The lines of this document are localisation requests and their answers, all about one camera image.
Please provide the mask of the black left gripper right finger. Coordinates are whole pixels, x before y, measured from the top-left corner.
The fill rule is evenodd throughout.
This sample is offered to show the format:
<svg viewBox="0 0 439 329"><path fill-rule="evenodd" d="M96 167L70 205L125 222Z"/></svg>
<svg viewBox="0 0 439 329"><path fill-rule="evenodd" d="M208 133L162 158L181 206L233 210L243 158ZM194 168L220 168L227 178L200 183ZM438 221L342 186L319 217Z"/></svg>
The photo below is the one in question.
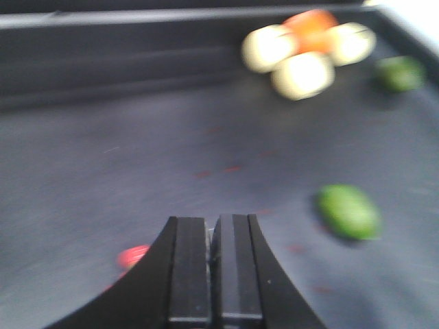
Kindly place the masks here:
<svg viewBox="0 0 439 329"><path fill-rule="evenodd" d="M257 217L221 215L211 244L213 328L324 328L289 279Z"/></svg>

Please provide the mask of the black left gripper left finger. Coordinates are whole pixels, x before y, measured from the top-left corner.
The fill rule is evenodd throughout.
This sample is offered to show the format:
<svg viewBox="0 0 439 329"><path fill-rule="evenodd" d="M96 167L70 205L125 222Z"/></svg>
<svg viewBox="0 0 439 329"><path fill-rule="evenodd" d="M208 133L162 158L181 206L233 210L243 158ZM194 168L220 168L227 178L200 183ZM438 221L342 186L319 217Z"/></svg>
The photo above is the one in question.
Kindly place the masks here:
<svg viewBox="0 0 439 329"><path fill-rule="evenodd" d="M210 328L209 233L199 217L170 217L141 260L51 328Z"/></svg>

